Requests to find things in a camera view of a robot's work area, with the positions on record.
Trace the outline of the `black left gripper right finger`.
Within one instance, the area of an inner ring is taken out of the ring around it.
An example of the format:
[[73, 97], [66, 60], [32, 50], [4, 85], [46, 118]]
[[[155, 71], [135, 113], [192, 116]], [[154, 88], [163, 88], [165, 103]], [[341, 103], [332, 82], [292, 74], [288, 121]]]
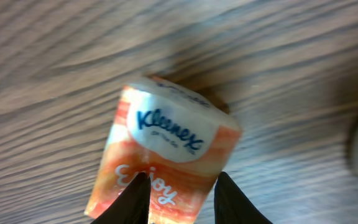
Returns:
[[218, 176], [214, 188], [215, 224], [272, 224], [226, 172]]

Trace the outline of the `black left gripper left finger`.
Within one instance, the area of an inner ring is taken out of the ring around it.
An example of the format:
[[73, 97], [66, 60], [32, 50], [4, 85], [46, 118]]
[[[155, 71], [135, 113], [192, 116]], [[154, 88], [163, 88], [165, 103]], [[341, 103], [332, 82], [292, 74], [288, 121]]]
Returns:
[[91, 224], [148, 224], [151, 181], [141, 172]]

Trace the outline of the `orange Kleenex tissue pack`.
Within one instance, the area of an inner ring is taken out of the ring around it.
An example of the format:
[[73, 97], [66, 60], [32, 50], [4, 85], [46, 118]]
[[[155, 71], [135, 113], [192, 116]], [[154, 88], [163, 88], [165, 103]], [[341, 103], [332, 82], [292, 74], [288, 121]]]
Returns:
[[85, 214], [99, 217], [145, 172], [150, 223], [194, 223], [241, 134], [233, 117], [180, 85], [126, 83]]

